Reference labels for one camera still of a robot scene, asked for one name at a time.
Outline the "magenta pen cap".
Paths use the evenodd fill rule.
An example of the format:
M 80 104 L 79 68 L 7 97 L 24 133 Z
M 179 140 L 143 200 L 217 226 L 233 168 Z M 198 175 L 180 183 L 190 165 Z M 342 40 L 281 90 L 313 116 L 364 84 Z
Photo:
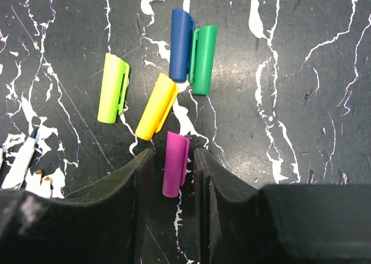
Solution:
M 177 197 L 180 187 L 184 185 L 189 148 L 190 140 L 187 137 L 168 131 L 162 185 L 165 197 Z

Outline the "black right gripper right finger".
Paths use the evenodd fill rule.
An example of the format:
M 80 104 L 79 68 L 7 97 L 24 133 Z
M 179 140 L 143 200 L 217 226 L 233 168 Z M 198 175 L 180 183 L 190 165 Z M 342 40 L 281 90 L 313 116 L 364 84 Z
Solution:
M 201 263 L 369 263 L 369 185 L 256 189 L 194 151 Z

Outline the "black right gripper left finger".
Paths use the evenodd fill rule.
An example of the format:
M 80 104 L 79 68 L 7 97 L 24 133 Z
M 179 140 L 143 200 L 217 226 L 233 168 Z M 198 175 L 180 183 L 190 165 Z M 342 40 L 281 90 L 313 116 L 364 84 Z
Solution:
M 139 263 L 154 151 L 69 194 L 1 192 L 2 263 Z

